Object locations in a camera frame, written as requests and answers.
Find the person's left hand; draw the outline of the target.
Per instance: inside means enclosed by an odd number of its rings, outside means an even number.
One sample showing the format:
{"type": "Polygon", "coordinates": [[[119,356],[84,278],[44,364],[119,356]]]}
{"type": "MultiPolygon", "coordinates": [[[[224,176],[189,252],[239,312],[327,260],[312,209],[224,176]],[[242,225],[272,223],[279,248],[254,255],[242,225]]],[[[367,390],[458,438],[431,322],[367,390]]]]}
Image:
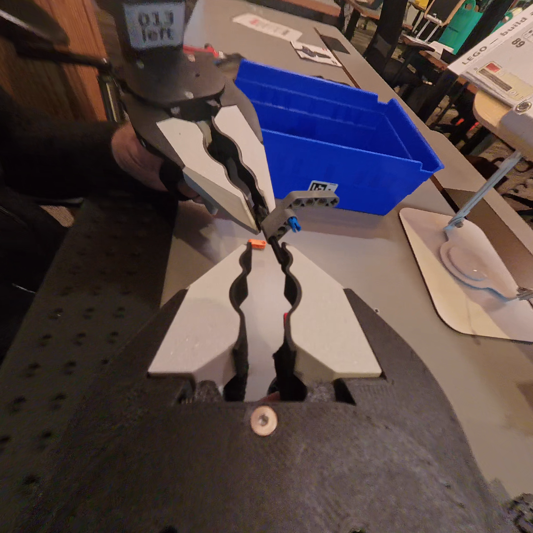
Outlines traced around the person's left hand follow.
{"type": "Polygon", "coordinates": [[[201,196],[183,178],[178,177],[174,188],[168,190],[161,179],[166,161],[143,146],[130,122],[117,128],[110,146],[116,164],[138,182],[158,192],[176,192],[183,201],[203,203],[201,196]]]}

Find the black toy axle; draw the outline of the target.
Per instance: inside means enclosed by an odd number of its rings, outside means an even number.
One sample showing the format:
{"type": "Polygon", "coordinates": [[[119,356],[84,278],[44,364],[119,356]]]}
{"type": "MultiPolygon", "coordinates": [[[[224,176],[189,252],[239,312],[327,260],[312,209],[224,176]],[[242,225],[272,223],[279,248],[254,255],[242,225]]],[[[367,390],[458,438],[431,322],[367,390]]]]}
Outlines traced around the black toy axle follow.
{"type": "Polygon", "coordinates": [[[286,252],[279,243],[291,228],[287,224],[290,217],[295,217],[294,211],[290,206],[279,205],[270,212],[267,207],[257,205],[254,207],[255,219],[258,230],[262,232],[267,244],[272,248],[277,262],[282,270],[288,265],[288,252],[286,252]]]}

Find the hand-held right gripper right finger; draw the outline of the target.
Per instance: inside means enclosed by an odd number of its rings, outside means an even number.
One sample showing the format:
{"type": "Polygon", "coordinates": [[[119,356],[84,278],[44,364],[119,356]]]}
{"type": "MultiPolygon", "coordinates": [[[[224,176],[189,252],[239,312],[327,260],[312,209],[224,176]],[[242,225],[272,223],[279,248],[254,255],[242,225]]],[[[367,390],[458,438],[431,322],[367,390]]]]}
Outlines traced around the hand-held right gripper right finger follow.
{"type": "Polygon", "coordinates": [[[351,294],[295,246],[284,243],[283,295],[290,304],[283,343],[273,355],[282,401],[303,401],[315,385],[380,378],[383,370],[358,321],[351,294]]]}

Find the black studded mat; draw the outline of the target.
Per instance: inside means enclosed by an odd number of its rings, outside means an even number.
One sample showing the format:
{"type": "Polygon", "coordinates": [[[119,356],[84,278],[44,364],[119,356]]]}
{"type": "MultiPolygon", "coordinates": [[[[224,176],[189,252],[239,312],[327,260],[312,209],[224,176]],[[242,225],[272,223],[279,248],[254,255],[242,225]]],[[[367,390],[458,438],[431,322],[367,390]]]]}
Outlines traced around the black studded mat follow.
{"type": "Polygon", "coordinates": [[[1,366],[1,532],[44,484],[95,376],[158,309],[171,236],[147,203],[83,203],[1,366]]]}

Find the person's left forearm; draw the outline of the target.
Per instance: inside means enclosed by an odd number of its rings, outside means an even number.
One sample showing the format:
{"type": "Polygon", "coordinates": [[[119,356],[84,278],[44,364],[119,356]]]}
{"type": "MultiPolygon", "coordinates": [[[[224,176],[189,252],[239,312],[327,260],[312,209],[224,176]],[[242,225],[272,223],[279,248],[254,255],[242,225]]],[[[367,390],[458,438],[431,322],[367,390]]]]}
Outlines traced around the person's left forearm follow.
{"type": "Polygon", "coordinates": [[[134,193],[116,163],[110,122],[70,122],[24,108],[1,88],[1,186],[43,199],[134,193]]]}

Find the blue plastic bin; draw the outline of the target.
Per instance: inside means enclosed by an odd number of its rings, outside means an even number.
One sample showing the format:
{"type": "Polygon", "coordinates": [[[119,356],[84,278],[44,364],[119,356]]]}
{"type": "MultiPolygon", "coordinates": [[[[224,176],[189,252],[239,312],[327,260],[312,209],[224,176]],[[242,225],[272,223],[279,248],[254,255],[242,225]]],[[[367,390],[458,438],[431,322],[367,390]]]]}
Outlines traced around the blue plastic bin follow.
{"type": "Polygon", "coordinates": [[[343,210],[387,215],[444,168],[395,98],[248,60],[236,86],[256,110],[278,199],[329,190],[343,210]]]}

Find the wide wooden pillar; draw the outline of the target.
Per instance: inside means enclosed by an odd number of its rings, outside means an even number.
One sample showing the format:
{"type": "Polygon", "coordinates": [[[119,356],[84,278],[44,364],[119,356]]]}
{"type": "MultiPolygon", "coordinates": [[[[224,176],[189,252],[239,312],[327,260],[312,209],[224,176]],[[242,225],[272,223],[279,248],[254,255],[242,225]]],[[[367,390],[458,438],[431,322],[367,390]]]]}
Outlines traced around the wide wooden pillar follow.
{"type": "Polygon", "coordinates": [[[1,1],[1,88],[60,118],[118,121],[92,1],[1,1]]]}

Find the paper sheet with dark figure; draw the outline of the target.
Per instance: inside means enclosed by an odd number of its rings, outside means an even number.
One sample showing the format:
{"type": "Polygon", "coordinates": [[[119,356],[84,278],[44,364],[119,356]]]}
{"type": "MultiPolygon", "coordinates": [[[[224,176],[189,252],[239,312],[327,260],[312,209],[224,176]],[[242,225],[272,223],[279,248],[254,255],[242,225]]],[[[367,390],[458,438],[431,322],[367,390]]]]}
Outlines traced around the paper sheet with dark figure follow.
{"type": "Polygon", "coordinates": [[[302,60],[342,68],[342,64],[328,48],[310,45],[299,41],[290,41],[290,44],[297,56],[302,60]]]}

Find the red handled tool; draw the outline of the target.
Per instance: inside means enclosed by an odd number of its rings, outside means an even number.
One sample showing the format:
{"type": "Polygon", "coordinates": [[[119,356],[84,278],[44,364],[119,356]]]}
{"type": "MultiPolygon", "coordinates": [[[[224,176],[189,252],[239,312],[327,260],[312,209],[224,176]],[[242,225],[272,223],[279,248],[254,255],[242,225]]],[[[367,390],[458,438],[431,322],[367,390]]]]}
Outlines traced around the red handled tool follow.
{"type": "Polygon", "coordinates": [[[203,54],[204,56],[210,56],[217,61],[221,61],[226,58],[226,55],[222,51],[216,50],[209,44],[203,47],[183,45],[183,52],[185,54],[195,55],[195,56],[199,54],[203,54]]]}

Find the grey bent toy beam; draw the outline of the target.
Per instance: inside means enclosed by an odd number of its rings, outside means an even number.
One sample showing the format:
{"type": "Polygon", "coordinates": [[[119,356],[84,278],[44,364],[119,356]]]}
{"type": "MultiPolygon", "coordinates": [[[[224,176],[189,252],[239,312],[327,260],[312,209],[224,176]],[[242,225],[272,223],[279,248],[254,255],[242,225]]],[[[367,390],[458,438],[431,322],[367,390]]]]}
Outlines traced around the grey bent toy beam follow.
{"type": "Polygon", "coordinates": [[[302,230],[296,210],[312,207],[334,208],[339,197],[330,190],[306,190],[290,192],[279,205],[263,220],[261,229],[267,243],[273,239],[278,242],[288,232],[302,230]]]}

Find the black square pad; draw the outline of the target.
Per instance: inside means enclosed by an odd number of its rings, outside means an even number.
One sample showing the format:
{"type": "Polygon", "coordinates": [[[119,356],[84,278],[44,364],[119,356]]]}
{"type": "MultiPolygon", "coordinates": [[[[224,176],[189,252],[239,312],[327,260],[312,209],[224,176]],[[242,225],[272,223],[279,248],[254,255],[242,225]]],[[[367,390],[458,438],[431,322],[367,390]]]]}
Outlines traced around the black square pad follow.
{"type": "Polygon", "coordinates": [[[319,37],[323,41],[323,43],[326,45],[326,48],[328,48],[332,52],[350,54],[350,51],[337,38],[331,37],[328,35],[323,35],[320,33],[319,33],[319,37]]]}

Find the green bag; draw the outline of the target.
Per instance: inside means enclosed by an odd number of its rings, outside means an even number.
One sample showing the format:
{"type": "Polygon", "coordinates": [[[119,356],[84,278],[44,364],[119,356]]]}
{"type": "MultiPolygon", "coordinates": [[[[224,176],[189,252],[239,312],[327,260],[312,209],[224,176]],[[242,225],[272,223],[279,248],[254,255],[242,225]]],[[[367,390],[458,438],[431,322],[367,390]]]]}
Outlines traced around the green bag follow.
{"type": "Polygon", "coordinates": [[[451,53],[458,52],[481,17],[482,13],[476,1],[465,1],[446,26],[438,42],[448,47],[451,53]]]}

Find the white stand base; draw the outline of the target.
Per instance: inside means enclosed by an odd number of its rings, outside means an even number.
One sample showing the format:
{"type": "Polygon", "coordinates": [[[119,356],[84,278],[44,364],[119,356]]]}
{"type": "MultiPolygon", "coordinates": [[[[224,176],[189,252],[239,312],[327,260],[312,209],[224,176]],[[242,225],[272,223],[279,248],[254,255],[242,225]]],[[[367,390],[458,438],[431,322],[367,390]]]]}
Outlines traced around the white stand base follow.
{"type": "Polygon", "coordinates": [[[467,216],[527,152],[532,155],[532,97],[506,108],[487,94],[478,120],[515,152],[451,218],[404,208],[399,217],[441,320],[471,336],[532,343],[532,288],[519,284],[489,238],[467,216]]]}

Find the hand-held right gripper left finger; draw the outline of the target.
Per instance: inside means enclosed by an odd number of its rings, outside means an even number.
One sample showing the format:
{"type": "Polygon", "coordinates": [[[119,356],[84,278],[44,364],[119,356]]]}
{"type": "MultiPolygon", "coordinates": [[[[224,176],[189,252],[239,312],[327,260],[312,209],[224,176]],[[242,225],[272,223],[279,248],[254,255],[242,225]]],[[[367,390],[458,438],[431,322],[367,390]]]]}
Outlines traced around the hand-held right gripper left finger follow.
{"type": "Polygon", "coordinates": [[[227,401],[244,401],[249,373],[243,302],[252,245],[239,246],[182,291],[181,304],[148,367],[153,377],[211,382],[227,401]]]}

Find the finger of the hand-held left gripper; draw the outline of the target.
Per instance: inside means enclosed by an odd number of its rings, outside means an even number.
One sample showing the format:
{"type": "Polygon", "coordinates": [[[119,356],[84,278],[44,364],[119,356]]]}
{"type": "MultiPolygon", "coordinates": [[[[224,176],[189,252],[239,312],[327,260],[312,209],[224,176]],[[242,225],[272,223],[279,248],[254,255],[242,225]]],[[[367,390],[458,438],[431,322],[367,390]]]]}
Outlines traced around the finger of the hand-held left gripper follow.
{"type": "Polygon", "coordinates": [[[197,123],[178,118],[157,122],[178,159],[187,185],[211,207],[223,210],[235,223],[258,235],[259,229],[243,192],[229,178],[223,164],[210,156],[197,123]]]}
{"type": "Polygon", "coordinates": [[[262,136],[237,105],[221,107],[212,118],[212,153],[243,193],[253,216],[267,217],[276,204],[262,136]]]}

